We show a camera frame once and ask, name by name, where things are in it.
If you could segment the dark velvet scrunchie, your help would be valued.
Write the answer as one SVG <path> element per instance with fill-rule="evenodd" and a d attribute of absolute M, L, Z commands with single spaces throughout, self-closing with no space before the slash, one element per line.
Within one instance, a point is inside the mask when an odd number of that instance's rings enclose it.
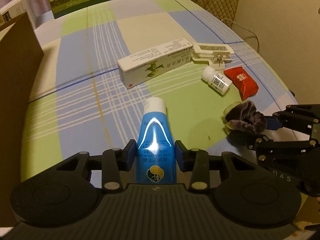
<path fill-rule="evenodd" d="M 255 104 L 248 100 L 235 102 L 223 111 L 227 140 L 233 146 L 254 148 L 255 140 L 267 128 L 267 120 Z"/>

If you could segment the blue white cream tube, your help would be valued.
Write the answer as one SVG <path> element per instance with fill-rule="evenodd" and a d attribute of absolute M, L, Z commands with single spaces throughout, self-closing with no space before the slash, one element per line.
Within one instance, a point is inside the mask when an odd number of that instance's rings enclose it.
<path fill-rule="evenodd" d="M 158 97 L 150 97 L 144 102 L 137 142 L 136 182 L 176 183 L 175 151 L 167 108 L 165 101 Z"/>

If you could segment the red candy packet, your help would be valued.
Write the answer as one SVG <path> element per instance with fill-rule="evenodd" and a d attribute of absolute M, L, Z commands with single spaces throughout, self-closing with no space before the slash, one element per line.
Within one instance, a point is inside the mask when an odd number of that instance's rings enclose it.
<path fill-rule="evenodd" d="M 257 94 L 258 84 L 251 78 L 251 76 L 244 70 L 243 67 L 228 68 L 223 71 L 236 88 L 239 90 L 242 101 Z"/>

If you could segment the small white pill bottle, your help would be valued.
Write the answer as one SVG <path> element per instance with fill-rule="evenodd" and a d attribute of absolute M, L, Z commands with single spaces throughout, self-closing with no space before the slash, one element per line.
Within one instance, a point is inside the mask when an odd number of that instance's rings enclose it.
<path fill-rule="evenodd" d="M 227 76 L 210 66 L 204 69 L 201 79 L 221 95 L 225 95 L 232 84 Z"/>

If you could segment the white plastic clip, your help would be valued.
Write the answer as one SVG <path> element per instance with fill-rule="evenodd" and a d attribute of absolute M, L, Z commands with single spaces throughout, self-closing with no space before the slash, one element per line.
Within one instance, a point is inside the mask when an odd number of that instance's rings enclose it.
<path fill-rule="evenodd" d="M 214 70 L 224 70 L 231 63 L 234 50 L 228 44 L 194 43 L 191 59 L 195 63 L 205 63 Z"/>

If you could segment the long white ointment box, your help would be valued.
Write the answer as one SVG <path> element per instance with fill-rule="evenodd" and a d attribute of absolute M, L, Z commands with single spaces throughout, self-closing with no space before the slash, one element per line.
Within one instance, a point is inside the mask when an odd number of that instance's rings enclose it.
<path fill-rule="evenodd" d="M 117 61 L 119 75 L 127 89 L 190 62 L 194 45 L 180 38 L 139 51 Z"/>

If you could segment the brown cardboard box white inside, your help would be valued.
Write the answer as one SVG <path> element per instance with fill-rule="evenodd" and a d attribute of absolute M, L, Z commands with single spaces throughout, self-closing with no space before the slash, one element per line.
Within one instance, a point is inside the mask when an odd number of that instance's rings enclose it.
<path fill-rule="evenodd" d="M 10 194 L 21 179 L 25 113 L 44 52 L 27 14 L 1 27 L 1 226 L 16 219 Z"/>

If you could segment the white product box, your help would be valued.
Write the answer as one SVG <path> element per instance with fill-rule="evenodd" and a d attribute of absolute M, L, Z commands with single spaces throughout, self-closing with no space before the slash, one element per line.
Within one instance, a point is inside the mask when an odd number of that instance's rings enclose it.
<path fill-rule="evenodd" d="M 31 6 L 31 0 L 12 0 L 1 8 L 1 25 L 27 13 L 33 29 L 36 28 L 36 15 Z"/>

